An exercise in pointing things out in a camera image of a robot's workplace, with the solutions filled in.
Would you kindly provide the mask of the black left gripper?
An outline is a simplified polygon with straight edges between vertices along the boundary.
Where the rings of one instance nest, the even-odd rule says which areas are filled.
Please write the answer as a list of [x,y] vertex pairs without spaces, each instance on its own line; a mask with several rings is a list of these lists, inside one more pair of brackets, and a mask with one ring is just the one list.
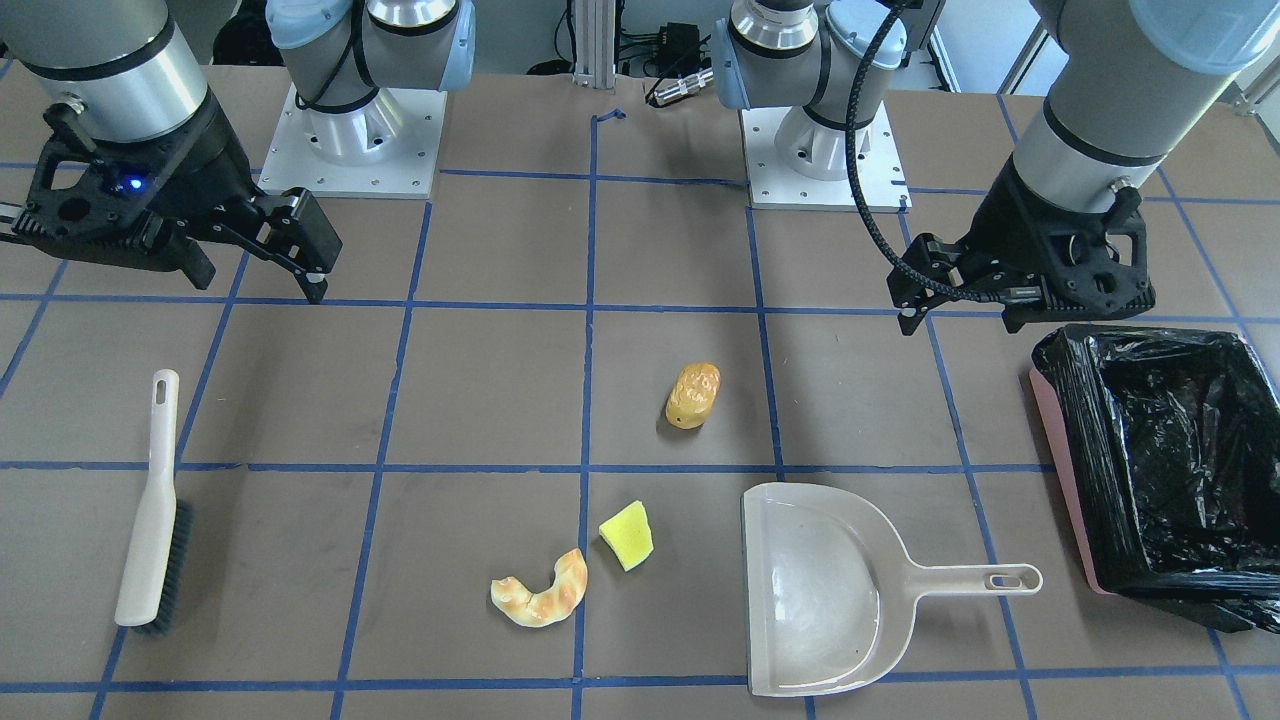
[[1000,300],[1011,332],[1152,310],[1142,200],[1123,187],[1103,192],[1101,213],[1065,210],[1036,195],[1006,161],[960,242],[920,233],[893,265],[887,286],[901,333],[914,334],[928,311],[960,300]]

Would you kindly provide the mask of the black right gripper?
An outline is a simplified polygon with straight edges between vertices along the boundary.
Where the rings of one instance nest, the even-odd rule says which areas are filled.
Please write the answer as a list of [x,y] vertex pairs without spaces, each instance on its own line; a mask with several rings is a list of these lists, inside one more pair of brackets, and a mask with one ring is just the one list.
[[156,138],[131,143],[90,136],[82,111],[54,102],[14,241],[54,258],[145,272],[180,272],[198,290],[215,266],[200,242],[233,243],[294,278],[323,302],[343,243],[306,188],[270,195],[219,101]]

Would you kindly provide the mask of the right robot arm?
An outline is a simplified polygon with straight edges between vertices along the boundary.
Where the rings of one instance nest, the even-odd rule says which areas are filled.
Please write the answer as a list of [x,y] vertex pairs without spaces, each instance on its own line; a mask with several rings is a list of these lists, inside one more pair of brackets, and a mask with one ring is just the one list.
[[425,197],[436,109],[474,70],[471,1],[269,1],[269,38],[293,94],[276,135],[314,165],[284,188],[250,159],[164,1],[5,1],[3,41],[45,87],[50,128],[26,199],[3,205],[3,241],[52,258],[179,272],[205,290],[204,243],[276,264],[320,304],[342,250],[317,196]]

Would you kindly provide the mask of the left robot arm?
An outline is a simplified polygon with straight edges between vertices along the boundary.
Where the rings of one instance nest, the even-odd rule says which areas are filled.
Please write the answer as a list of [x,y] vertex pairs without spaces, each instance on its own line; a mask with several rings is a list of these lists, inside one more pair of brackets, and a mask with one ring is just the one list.
[[923,1],[736,1],[710,33],[721,102],[787,108],[835,142],[842,183],[891,264],[886,284],[909,336],[947,302],[1000,304],[1029,323],[1147,313],[1140,187],[1221,92],[1277,38],[1275,1],[1037,1],[1068,60],[982,200],[948,243],[923,233],[892,250],[858,168]]

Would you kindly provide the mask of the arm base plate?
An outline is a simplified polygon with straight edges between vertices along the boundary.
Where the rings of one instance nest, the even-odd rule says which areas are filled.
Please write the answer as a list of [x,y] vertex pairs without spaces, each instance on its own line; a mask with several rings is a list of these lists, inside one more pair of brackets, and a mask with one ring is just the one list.
[[[801,108],[739,113],[751,206],[799,211],[855,211],[845,135],[815,123]],[[873,213],[913,206],[887,106],[855,132],[858,177]]]
[[259,184],[317,197],[429,200],[449,95],[383,88],[344,114],[298,108],[289,91],[262,160]]

